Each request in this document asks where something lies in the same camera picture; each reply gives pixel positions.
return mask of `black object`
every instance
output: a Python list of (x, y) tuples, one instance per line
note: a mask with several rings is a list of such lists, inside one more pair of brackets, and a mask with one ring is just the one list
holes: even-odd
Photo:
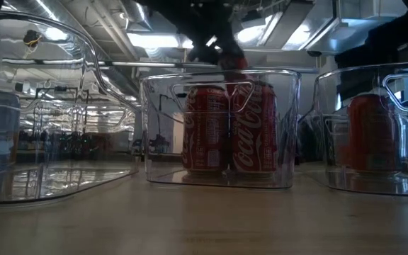
[(67, 87), (66, 86), (56, 86), (55, 93), (56, 92), (67, 92)]
[(15, 91), (23, 92), (23, 84), (21, 82), (15, 83)]
[[(232, 7), (224, 1), (214, 0), (194, 4), (187, 0), (135, 0), (138, 3), (158, 11), (175, 25), (178, 31), (193, 42), (189, 60), (199, 59), (202, 62), (217, 64), (221, 56), (215, 46), (221, 48), (222, 54), (244, 56), (232, 32), (230, 16)], [(211, 47), (207, 42), (215, 36), (217, 41)]]
[[(338, 68), (358, 67), (363, 65), (408, 62), (408, 12), (395, 20), (369, 31), (364, 45), (347, 50), (335, 56)], [(341, 75), (338, 92), (341, 100), (356, 96), (360, 92), (370, 91), (373, 77), (381, 79), (386, 74), (394, 73), (394, 68), (382, 70), (354, 70)]]
[(23, 42), (28, 47), (36, 47), (41, 38), (42, 38), (41, 33), (30, 29), (26, 32), (25, 37), (23, 38)]

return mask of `coca-cola can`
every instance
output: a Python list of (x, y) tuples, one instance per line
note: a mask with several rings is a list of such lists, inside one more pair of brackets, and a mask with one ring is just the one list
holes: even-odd
[(237, 85), (230, 109), (231, 167), (247, 174), (274, 172), (278, 166), (278, 121), (272, 86), (260, 81)]
[(352, 168), (370, 173), (397, 172), (399, 135), (390, 99), (363, 94), (352, 100), (347, 112)]
[(226, 91), (212, 85), (192, 87), (183, 116), (183, 167), (198, 173), (227, 169), (229, 101)]

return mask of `fluorescent light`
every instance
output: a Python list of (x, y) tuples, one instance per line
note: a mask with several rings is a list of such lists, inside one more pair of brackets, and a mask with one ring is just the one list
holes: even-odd
[(259, 36), (261, 36), (264, 28), (265, 28), (265, 25), (257, 25), (254, 27), (245, 28), (244, 30), (237, 33), (237, 39), (241, 43), (245, 43), (245, 42), (247, 43), (251, 40), (257, 39)]
[(69, 37), (66, 33), (57, 28), (47, 28), (45, 37), (50, 40), (66, 40)]
[(127, 35), (132, 44), (137, 47), (179, 47), (179, 42), (175, 35), (138, 35), (134, 33), (128, 33)]

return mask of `table surface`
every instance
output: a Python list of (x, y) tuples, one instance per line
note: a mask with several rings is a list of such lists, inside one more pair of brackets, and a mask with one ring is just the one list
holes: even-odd
[(408, 198), (123, 178), (49, 205), (0, 208), (0, 254), (408, 254)]

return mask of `clear plastic bin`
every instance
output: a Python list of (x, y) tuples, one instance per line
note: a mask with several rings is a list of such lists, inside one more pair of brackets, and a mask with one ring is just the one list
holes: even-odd
[(137, 95), (96, 63), (85, 35), (0, 12), (0, 203), (67, 196), (137, 171), (140, 109), (125, 100)]
[(292, 186), (300, 74), (151, 76), (142, 90), (148, 181)]
[(332, 188), (408, 196), (408, 63), (323, 74), (314, 94), (326, 171), (310, 173)]

